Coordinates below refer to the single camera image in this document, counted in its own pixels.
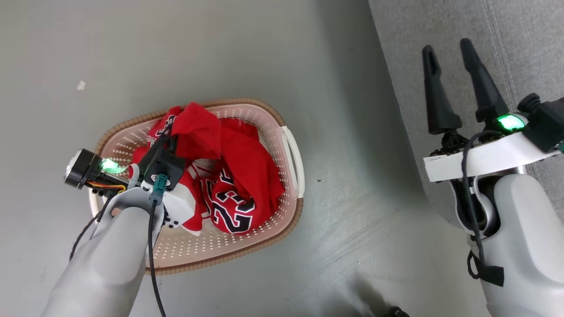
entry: seam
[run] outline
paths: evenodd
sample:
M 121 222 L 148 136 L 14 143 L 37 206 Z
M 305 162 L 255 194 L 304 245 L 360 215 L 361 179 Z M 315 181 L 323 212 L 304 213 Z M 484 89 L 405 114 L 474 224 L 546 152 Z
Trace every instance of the seam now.
M 491 39 L 492 39 L 493 50 L 495 51 L 495 57 L 496 57 L 496 59 L 497 59 L 497 64 L 499 65 L 499 70 L 500 70 L 500 73 L 501 73 L 501 79 L 503 79 L 503 85 L 505 86 L 505 93 L 507 94 L 507 99 L 509 100 L 509 106 L 510 106 L 511 108 L 513 108 L 513 107 L 512 107 L 512 104 L 513 104 L 513 103 L 512 103 L 512 99 L 511 99 L 511 97 L 509 96 L 509 91 L 507 90 L 507 83 L 505 82 L 505 76 L 503 75 L 504 71 L 503 71 L 503 69 L 502 69 L 502 67 L 501 67 L 501 61 L 500 61 L 500 59 L 499 59 L 499 54 L 497 53 L 497 45 L 495 45 L 495 41 L 494 41 L 494 39 L 493 39 L 493 38 L 494 38 L 494 35 L 493 35 L 493 33 L 492 33 L 492 29 L 491 29 L 491 26 L 490 26 L 490 20 L 489 20 L 489 18 L 488 18 L 488 15 L 486 14 L 486 7 L 485 7 L 485 5 L 484 5 L 483 2 L 482 2 L 482 10 L 484 11 L 484 16 L 486 17 L 486 22 L 487 22 L 487 25 L 488 25 L 488 30 L 490 31 L 490 37 L 491 37 Z
M 517 97 L 517 89 L 515 88 L 515 82 L 513 80 L 513 75 L 511 74 L 511 68 L 509 67 L 509 59 L 508 59 L 507 53 L 505 51 L 505 46 L 503 45 L 503 39 L 501 37 L 501 32 L 499 31 L 499 24 L 497 23 L 497 18 L 495 16 L 494 0 L 490 0 L 490 7 L 491 7 L 491 13 L 492 13 L 492 26 L 497 33 L 497 38 L 499 39 L 500 51 L 502 53 L 502 60 L 504 62 L 504 69 L 505 69 L 505 72 L 506 72 L 506 75 L 507 75 L 507 79 L 509 81 L 509 92 L 511 93 L 511 96 L 513 98 L 513 102 L 511 102 L 511 100 L 509 101 L 509 106 L 512 109 L 512 111 L 515 112 L 515 111 L 517 111 L 517 104 L 519 103 L 518 97 Z M 528 174 L 530 174 L 534 178 L 537 178 L 539 180 L 539 182 L 543 181 L 543 178 L 541 177 L 535 163 L 525 165 L 524 168 L 525 168 L 525 172 L 527 172 Z
M 499 25 L 497 24 L 497 18 L 495 16 L 493 0 L 490 0 L 490 7 L 492 8 L 492 17 L 493 17 L 493 21 L 495 22 L 495 28 L 497 29 L 497 37 L 499 38 L 501 53 L 503 54 L 503 56 L 505 58 L 504 64 L 507 65 L 506 74 L 507 74 L 507 78 L 509 80 L 509 92 L 513 96 L 513 111 L 517 111 L 516 105 L 519 103 L 518 97 L 517 97 L 517 89 L 515 89 L 515 82 L 513 81 L 513 75 L 511 74 L 511 68 L 509 67 L 509 59 L 507 58 L 507 54 L 505 52 L 505 46 L 503 45 L 503 38 L 501 37 L 501 32 L 499 31 Z

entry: orange wire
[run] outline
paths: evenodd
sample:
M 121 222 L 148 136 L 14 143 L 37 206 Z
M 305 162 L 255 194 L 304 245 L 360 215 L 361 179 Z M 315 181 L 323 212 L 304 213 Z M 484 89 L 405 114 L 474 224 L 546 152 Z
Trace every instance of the orange wire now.
M 124 185 L 106 185 L 106 184 L 100 184 L 100 183 L 96 183 L 96 182 L 87 182 L 87 183 L 94 186 L 94 187 L 98 187 L 98 188 L 120 188 L 121 190 L 118 191 L 117 193 L 124 192 L 127 189 Z

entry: teal connector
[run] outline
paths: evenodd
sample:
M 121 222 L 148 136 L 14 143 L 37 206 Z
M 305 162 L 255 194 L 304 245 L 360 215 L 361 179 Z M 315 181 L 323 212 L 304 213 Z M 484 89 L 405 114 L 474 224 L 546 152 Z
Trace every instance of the teal connector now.
M 153 184 L 153 192 L 151 192 L 151 195 L 149 196 L 149 201 L 152 202 L 153 200 L 156 200 L 157 206 L 162 202 L 162 196 L 165 193 L 167 181 L 168 177 L 165 174 L 159 174 L 155 179 L 155 182 Z

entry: black cable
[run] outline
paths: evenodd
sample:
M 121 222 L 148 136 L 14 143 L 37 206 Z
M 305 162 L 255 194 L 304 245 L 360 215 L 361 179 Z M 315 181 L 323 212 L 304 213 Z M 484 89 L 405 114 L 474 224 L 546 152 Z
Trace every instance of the black cable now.
M 169 151 L 176 154 L 176 150 L 178 147 L 178 136 L 175 135 L 173 137 L 170 137 L 169 142 L 170 142 Z
M 155 276 L 155 260 L 153 259 L 153 222 L 155 221 L 155 208 L 157 208 L 157 201 L 153 200 L 151 212 L 149 213 L 149 267 L 151 269 L 151 280 L 153 281 L 153 290 L 155 291 L 158 309 L 161 311 L 161 316 L 166 317 L 165 309 L 161 302 L 161 296 L 158 293 L 157 277 Z
M 109 201 L 112 199 L 112 197 L 109 197 L 104 206 L 102 207 L 102 209 L 96 214 L 96 216 L 94 216 L 94 218 L 90 219 L 90 221 L 88 221 L 88 224 L 86 225 L 86 227 L 84 227 L 84 229 L 82 229 L 82 232 L 78 235 L 78 237 L 76 238 L 76 241 L 74 242 L 73 246 L 72 246 L 72 250 L 70 252 L 70 256 L 69 256 L 69 262 L 72 260 L 72 258 L 74 257 L 74 253 L 76 252 L 76 247 L 78 246 L 78 243 L 80 242 L 80 240 L 82 239 L 82 236 L 86 233 L 86 231 L 88 230 L 88 228 L 90 228 L 90 226 L 92 226 L 92 224 L 94 223 L 94 221 L 100 221 L 100 219 L 102 218 L 102 215 L 104 214 L 104 211 L 106 210 L 106 207 L 108 206 Z
M 470 184 L 468 181 L 468 171 L 467 171 L 467 164 L 466 161 L 468 160 L 468 152 L 472 148 L 474 142 L 481 137 L 485 137 L 487 135 L 492 136 L 501 136 L 503 133 L 493 130 L 485 130 L 480 133 L 474 134 L 469 140 L 466 146 L 464 147 L 464 152 L 462 153 L 462 181 L 464 185 L 464 192 L 466 195 L 466 201 L 468 202 L 468 209 L 470 211 L 470 220 L 472 223 L 472 231 L 474 231 L 474 237 L 476 241 L 476 247 L 478 248 L 478 261 L 479 266 L 485 266 L 485 259 L 484 259 L 484 248 L 482 245 L 482 237 L 480 235 L 480 228 L 478 226 L 478 218 L 476 216 L 476 210 L 474 209 L 474 201 L 472 200 L 472 195 L 470 193 Z
M 94 218 L 90 219 L 90 221 L 88 221 L 88 224 L 86 225 L 86 227 L 84 227 L 84 229 L 82 229 L 82 232 L 78 235 L 78 237 L 76 238 L 76 241 L 74 242 L 73 246 L 72 246 L 72 250 L 70 252 L 70 256 L 69 256 L 69 262 L 72 260 L 72 258 L 74 257 L 74 253 L 76 251 L 76 247 L 78 246 L 78 243 L 80 242 L 80 239 L 82 239 L 82 236 L 86 233 L 86 231 L 88 230 L 88 228 L 90 228 L 90 226 L 92 226 L 92 224 L 96 221 L 96 219 L 98 219 L 98 217 L 102 214 L 102 211 L 104 209 L 100 210 L 98 212 L 98 214 L 96 214 L 94 216 Z
M 474 273 L 474 271 L 472 271 L 472 259 L 474 259 L 474 264 L 476 264 L 476 266 L 478 266 L 478 262 L 476 261 L 476 256 L 474 255 L 474 253 L 472 252 L 472 250 L 470 250 L 470 252 L 468 253 L 468 258 L 466 258 L 466 265 L 468 265 L 468 274 L 470 274 L 470 276 L 477 280 L 480 278 L 479 273 L 476 274 Z

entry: gray robot arm casing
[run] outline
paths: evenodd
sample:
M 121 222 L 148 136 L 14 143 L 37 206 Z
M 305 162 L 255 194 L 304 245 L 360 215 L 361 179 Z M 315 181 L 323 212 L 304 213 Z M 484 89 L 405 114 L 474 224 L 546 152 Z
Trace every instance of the gray robot arm casing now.
M 114 207 L 121 212 L 112 218 Z M 114 197 L 92 239 L 63 272 L 41 316 L 129 316 L 146 267 L 150 208 L 149 192 L 139 187 Z M 162 223 L 163 217 L 163 206 L 157 206 L 155 223 Z M 161 226 L 154 227 L 153 242 Z
M 564 316 L 564 235 L 542 186 L 512 174 L 495 186 L 500 229 L 483 239 L 486 265 L 504 268 L 499 287 L 482 281 L 493 317 Z M 474 254 L 478 254 L 472 245 Z

